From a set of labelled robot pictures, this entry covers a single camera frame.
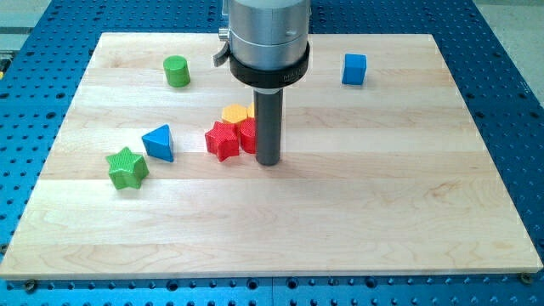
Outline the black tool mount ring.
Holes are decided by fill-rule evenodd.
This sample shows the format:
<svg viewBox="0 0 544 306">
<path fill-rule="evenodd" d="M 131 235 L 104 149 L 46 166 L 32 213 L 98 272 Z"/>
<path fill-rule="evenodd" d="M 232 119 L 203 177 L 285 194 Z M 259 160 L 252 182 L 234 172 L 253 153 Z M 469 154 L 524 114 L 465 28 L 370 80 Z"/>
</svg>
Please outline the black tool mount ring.
<svg viewBox="0 0 544 306">
<path fill-rule="evenodd" d="M 307 42 L 303 56 L 295 64 L 274 71 L 258 70 L 242 64 L 231 54 L 229 43 L 226 42 L 212 58 L 215 67 L 228 60 L 230 73 L 238 81 L 253 88 L 274 89 L 287 87 L 303 78 L 309 67 L 309 55 L 310 45 Z"/>
</svg>

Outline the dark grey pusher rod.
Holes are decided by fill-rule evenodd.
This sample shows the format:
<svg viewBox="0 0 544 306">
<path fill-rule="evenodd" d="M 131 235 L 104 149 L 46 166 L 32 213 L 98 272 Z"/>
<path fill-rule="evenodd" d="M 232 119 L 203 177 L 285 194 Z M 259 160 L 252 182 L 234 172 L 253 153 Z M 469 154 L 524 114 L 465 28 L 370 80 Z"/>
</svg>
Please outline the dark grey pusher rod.
<svg viewBox="0 0 544 306">
<path fill-rule="evenodd" d="M 281 157 L 283 90 L 256 88 L 253 101 L 256 159 L 261 165 L 274 166 Z"/>
</svg>

